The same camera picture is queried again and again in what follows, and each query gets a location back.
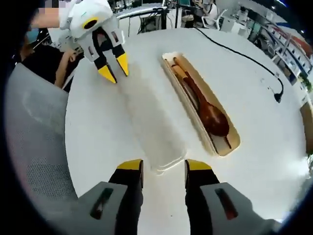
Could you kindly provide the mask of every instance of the black shirt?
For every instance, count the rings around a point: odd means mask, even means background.
[[[51,46],[39,45],[27,56],[22,64],[38,76],[54,84],[63,52]]]

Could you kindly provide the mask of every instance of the wooden tray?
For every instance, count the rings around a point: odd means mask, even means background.
[[[172,72],[171,66],[174,64],[174,57],[177,57],[181,61],[183,67],[188,70],[190,76],[197,84],[197,86],[205,96],[206,100],[212,105],[216,106],[218,109],[220,109],[226,115],[229,124],[229,134],[227,135],[227,139],[231,145],[231,148],[229,148],[223,137],[208,135],[191,100],[189,99],[180,82],[177,80],[176,76]],[[208,84],[202,79],[202,77],[192,66],[192,64],[179,52],[163,54],[162,59],[163,68],[167,73],[182,104],[184,105],[185,110],[187,111],[206,151],[212,155],[226,156],[227,154],[238,148],[240,145],[240,136],[232,121],[230,120],[229,115],[227,114],[217,97],[214,95]]]

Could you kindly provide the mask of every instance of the white round table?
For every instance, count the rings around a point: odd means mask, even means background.
[[[275,77],[210,42],[195,29],[161,30],[129,38],[124,45],[129,77],[123,75],[114,57],[107,55],[117,84],[101,77],[87,59],[81,60],[76,69],[68,97],[65,137],[77,196],[100,181],[107,182],[122,162],[142,158],[144,200],[139,235],[190,234],[184,202],[184,163],[156,175],[150,169],[156,160],[151,158],[151,148],[160,151],[157,153],[163,158],[173,151],[211,165],[219,180],[229,182],[248,197],[263,218],[281,219],[304,180],[304,131],[289,81],[248,40],[236,34],[202,31],[279,72],[285,85],[281,103],[268,90],[270,86],[277,93],[281,91]],[[161,67],[162,54],[173,51],[182,52],[204,77],[240,135],[239,148],[224,158],[205,152]],[[158,150],[163,141],[169,142],[169,147]]]

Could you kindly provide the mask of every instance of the computer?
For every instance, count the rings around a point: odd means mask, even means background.
[[[146,4],[153,4],[156,3],[156,6],[163,6],[165,3],[165,0],[142,0],[142,5]]]
[[[248,18],[250,18],[253,21],[256,21],[257,17],[258,17],[258,13],[256,13],[255,11],[249,9],[249,11],[248,11]]]

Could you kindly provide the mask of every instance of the utensil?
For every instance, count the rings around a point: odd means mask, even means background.
[[[174,58],[174,62],[177,64],[179,63],[177,58]],[[212,105],[206,100],[189,73],[185,72],[181,66],[177,64],[172,65],[172,69],[175,74],[178,75],[196,95],[199,107],[196,110],[198,111],[200,120],[203,123],[207,133],[224,137],[228,147],[231,149],[231,145],[227,139],[227,135],[229,133],[229,124],[226,116],[216,106]]]
[[[181,84],[182,88],[184,89],[185,93],[188,95],[188,98],[191,101],[192,105],[194,106],[195,110],[198,111],[199,110],[199,104],[196,104],[196,101],[194,101],[194,96],[189,93],[189,91],[187,90],[187,87],[185,85],[186,83],[183,80],[184,78],[187,77],[186,74],[184,73],[182,68],[180,66],[178,66],[178,65],[172,65],[172,70],[173,70],[173,72],[174,72],[178,82]],[[207,130],[206,130],[206,132],[208,133],[208,136],[210,137],[210,140],[211,140],[211,142],[213,144],[213,147],[214,147],[215,151],[218,153],[217,147],[214,144],[214,141],[213,141],[210,133]]]
[[[167,65],[169,67],[171,67],[171,65],[168,62],[168,60],[167,59],[164,59],[164,60],[167,63]],[[192,105],[194,106],[195,110],[198,110],[198,107],[197,107],[197,97],[195,96],[195,94],[192,94],[192,90],[190,90],[190,88],[183,81],[183,79],[181,77],[183,75],[183,73],[181,72],[182,71],[181,68],[178,66],[176,70],[179,71],[180,75],[177,74],[177,72],[174,69],[172,69],[173,73],[175,74],[175,76],[177,78],[177,81],[180,83],[181,87],[183,88],[185,93],[188,95],[188,98],[190,99],[190,101],[191,101]]]

